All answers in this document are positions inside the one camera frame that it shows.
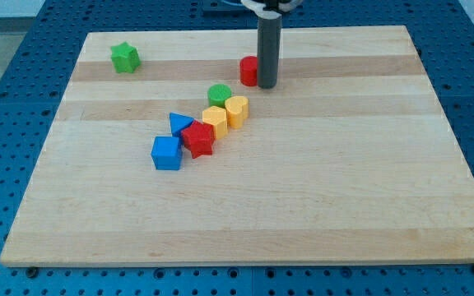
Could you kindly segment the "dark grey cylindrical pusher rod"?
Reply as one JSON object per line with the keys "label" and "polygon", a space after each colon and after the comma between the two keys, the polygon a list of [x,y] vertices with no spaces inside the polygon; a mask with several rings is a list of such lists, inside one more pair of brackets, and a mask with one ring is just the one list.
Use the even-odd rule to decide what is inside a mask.
{"label": "dark grey cylindrical pusher rod", "polygon": [[258,13],[257,83],[271,89],[277,84],[282,15],[275,11]]}

